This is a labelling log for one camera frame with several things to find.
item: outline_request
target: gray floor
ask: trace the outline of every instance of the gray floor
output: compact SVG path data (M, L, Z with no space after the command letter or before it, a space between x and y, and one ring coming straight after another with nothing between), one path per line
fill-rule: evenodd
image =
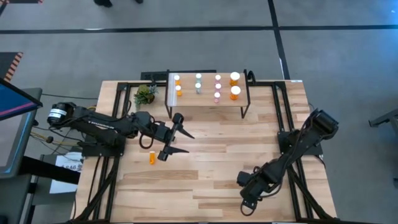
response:
M280 26L398 24L393 0L274 1ZM111 9L91 0L46 0L43 5L8 5L0 17L0 30L271 24L265 0L146 0L140 6L117 0ZM368 125L368 119L398 108L398 30L281 35L291 78L303 80L310 102L340 122L337 135L322 144L338 216L398 223L398 190L392 183L398 177L398 140L388 124ZM0 52L10 51L24 52L14 85L39 86L58 95L97 97L102 80L135 80L143 71L168 68L248 68L257 78L282 78L273 31L1 35ZM51 104L66 100L43 96L40 125L46 125ZM26 152L32 157L49 153L34 140ZM34 223L65 221L70 209L71 204L39 207Z

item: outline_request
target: white bottle cap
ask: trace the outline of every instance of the white bottle cap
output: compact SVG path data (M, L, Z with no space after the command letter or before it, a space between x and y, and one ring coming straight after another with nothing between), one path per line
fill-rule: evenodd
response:
M231 93L234 95L238 95L241 93L241 89L238 86L232 86Z
M233 72L233 73L231 73L231 79L232 79L232 80L236 81L236 80L238 80L239 78L241 78L241 75L240 75L238 72Z

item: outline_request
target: small potted plant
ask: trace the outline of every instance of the small potted plant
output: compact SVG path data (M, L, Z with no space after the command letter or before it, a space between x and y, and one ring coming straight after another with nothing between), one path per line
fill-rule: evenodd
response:
M141 105L150 104L155 100L155 94L157 93L156 85L147 86L140 85L137 93L134 94L134 102L136 104L136 110L138 111Z

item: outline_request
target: monitor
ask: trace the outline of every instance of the monitor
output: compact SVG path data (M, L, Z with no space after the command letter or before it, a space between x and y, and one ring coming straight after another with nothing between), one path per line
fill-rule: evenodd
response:
M0 121L42 106L39 100L0 79Z

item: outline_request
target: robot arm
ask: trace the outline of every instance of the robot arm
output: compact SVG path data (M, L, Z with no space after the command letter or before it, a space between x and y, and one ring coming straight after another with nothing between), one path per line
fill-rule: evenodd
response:
M257 201L262 200L263 192L271 193L281 183L288 166L309 150L320 144L323 139L331 139L338 130L338 122L323 110L313 111L304 122L301 130L295 130L284 139L282 145L289 150L278 159L266 162L262 167L255 167L252 174L240 172L237 183L243 187L240 194L242 205L255 210Z
M85 133L97 141L98 144L110 149L123 148L126 138L135 138L139 133L165 143L158 159L166 161L169 155L177 152L187 152L183 149L171 147L175 133L194 138L183 128L184 117L176 113L173 117L173 127L169 128L164 122L155 121L146 111L138 111L122 118L113 118L105 114L96 113L74 103L57 103L52 106L47 122L52 129L71 127Z

